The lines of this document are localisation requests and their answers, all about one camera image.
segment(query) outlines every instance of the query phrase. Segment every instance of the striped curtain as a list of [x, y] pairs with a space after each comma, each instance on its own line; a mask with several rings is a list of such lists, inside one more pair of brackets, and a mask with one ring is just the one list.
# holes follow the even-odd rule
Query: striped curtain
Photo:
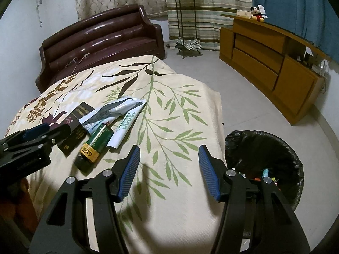
[[[170, 46], [174, 48], [179, 37], [175, 0], [167, 1]], [[236, 15], [237, 9], [250, 11], [252, 0], [195, 0], [197, 38], [203, 49], [219, 50], [220, 27], [230, 27], [233, 19], [220, 14]], [[193, 0], [181, 0], [185, 39], [195, 38]]]

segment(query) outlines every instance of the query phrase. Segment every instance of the black trash bag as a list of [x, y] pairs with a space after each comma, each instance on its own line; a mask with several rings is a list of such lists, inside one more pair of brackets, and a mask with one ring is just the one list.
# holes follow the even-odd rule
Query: black trash bag
[[233, 131], [225, 139], [227, 167], [246, 175], [279, 180], [278, 187], [295, 210], [304, 186], [302, 163], [294, 150], [281, 138], [263, 131]]

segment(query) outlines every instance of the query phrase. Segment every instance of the tablecloth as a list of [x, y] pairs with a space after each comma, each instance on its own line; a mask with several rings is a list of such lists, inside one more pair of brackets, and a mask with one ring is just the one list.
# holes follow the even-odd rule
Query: tablecloth
[[152, 55], [107, 63], [50, 86], [18, 112], [6, 134], [60, 123], [81, 102], [97, 108], [121, 96], [147, 104], [120, 147], [106, 152], [88, 176], [73, 166], [78, 148], [65, 157], [57, 146], [51, 164], [28, 176], [38, 218], [68, 176], [94, 177], [138, 144], [141, 160], [130, 193], [115, 205], [128, 250], [209, 253], [223, 204], [209, 196], [197, 151], [206, 144], [212, 156], [225, 161], [225, 144], [220, 94], [204, 83], [176, 74]]

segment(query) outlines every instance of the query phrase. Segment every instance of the black metal stand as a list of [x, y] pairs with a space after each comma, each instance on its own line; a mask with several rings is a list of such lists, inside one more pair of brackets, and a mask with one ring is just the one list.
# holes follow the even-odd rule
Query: black metal stand
[[[177, 0], [175, 0], [175, 8], [177, 11], [177, 19], [178, 19], [178, 31], [179, 31], [179, 38], [180, 38], [180, 23], [179, 23], [179, 13], [178, 13], [178, 4]], [[195, 12], [195, 0], [193, 0], [193, 9], [194, 9], [194, 25], [195, 25], [195, 38], [197, 39], [197, 16]], [[176, 49], [179, 49], [179, 52], [182, 50], [182, 59], [185, 58], [185, 50], [187, 50], [184, 46], [184, 26], [182, 22], [182, 8], [181, 8], [181, 0], [179, 0], [179, 10], [180, 10], [180, 20], [181, 20], [181, 38], [182, 38], [182, 45], [177, 43], [175, 46]]]

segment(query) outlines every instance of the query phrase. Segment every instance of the metal bolt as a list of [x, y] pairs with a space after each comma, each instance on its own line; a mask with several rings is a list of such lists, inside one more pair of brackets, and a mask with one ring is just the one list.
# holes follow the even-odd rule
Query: metal bolt
[[104, 171], [102, 172], [102, 175], [103, 175], [104, 177], [109, 177], [111, 174], [112, 174], [112, 171], [109, 170], [109, 169], [104, 170]]
[[74, 178], [74, 177], [68, 177], [68, 178], [66, 179], [66, 182], [67, 182], [68, 184], [72, 184], [74, 181], [75, 181], [75, 178]]
[[234, 177], [236, 172], [233, 169], [229, 169], [226, 171], [226, 175], [230, 177]]
[[272, 183], [272, 179], [270, 177], [263, 177], [262, 179], [268, 184]]

